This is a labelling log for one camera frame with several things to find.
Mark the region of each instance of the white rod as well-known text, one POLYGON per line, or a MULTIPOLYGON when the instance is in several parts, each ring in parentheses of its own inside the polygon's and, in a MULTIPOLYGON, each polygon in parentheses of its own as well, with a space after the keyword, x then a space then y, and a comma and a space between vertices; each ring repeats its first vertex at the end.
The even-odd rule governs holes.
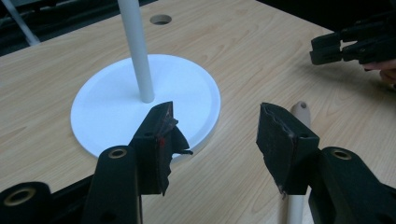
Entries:
MULTIPOLYGON (((298 102, 294 105, 290 113, 294 115, 307 128, 311 127, 311 113, 305 102, 298 102)), ((304 195, 289 195, 288 224, 303 223, 304 195)))
POLYGON ((144 103, 150 103, 154 100, 154 90, 149 71, 148 52, 139 3, 137 0, 118 1, 129 51, 131 51, 134 64, 134 73, 136 74, 140 98, 144 103))
POLYGON ((20 16, 20 13, 18 13, 17 9, 12 5, 11 1, 9 0, 1 0, 4 4, 4 6, 7 8, 9 14, 11 14, 12 18, 15 20, 15 22, 20 26, 21 30, 26 36, 26 40, 29 43, 30 46, 37 45, 40 43, 40 40, 38 40, 37 36, 35 36, 32 31, 29 29, 29 27, 26 25, 24 22, 23 18, 20 16))

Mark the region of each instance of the light wood tabletop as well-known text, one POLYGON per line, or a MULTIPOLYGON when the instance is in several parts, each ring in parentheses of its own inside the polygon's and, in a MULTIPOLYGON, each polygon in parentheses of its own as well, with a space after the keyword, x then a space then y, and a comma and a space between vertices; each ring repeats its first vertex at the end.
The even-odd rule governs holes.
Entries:
MULTIPOLYGON (((159 0, 141 11, 148 53, 200 64, 221 94, 208 144, 172 165, 164 197, 143 197, 145 223, 284 223, 286 202, 256 146, 262 102, 307 102, 320 148, 349 149, 396 186, 396 92, 357 62, 313 65, 310 40, 330 31, 254 0, 159 0), (172 21, 150 23, 159 14, 172 21)), ((93 174, 71 105, 91 76, 128 57, 116 16, 0 58, 0 191, 41 181, 53 192, 93 174)))

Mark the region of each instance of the white round base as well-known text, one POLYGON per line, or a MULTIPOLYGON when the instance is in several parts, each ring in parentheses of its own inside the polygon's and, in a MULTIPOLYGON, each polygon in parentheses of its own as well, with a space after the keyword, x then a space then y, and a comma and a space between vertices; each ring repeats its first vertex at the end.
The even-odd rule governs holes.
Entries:
MULTIPOLYGON (((132 59, 99 71, 78 92, 71 126, 81 145, 99 157, 109 147, 128 145, 155 105, 173 101, 177 127, 196 153, 211 136, 220 112, 219 88, 205 69, 176 56, 148 56, 155 99, 140 100, 132 59)), ((174 155, 179 161, 185 155, 174 155)))

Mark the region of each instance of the finger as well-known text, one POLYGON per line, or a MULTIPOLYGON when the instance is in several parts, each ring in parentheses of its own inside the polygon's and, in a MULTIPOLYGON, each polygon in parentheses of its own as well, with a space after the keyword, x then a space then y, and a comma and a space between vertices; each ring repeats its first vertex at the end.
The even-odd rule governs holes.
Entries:
POLYGON ((388 70, 396 68, 396 59, 384 61, 381 63, 367 63, 363 65, 364 69, 369 70, 388 70))
POLYGON ((394 70, 382 70, 379 72, 381 79, 388 84, 396 84, 396 72, 394 70))

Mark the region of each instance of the white disc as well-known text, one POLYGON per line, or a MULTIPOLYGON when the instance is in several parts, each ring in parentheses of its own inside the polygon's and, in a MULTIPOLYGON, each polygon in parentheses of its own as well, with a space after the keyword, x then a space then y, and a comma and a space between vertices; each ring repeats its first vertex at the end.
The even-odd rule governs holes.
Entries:
MULTIPOLYGON (((128 145, 155 105, 173 101, 177 127, 197 153, 212 134, 220 112, 219 88, 206 70, 189 60, 150 54, 155 99, 140 100, 132 59, 105 67, 78 92, 71 126, 81 145, 95 157, 109 147, 128 145)), ((185 156, 175 154, 173 161, 185 156)))

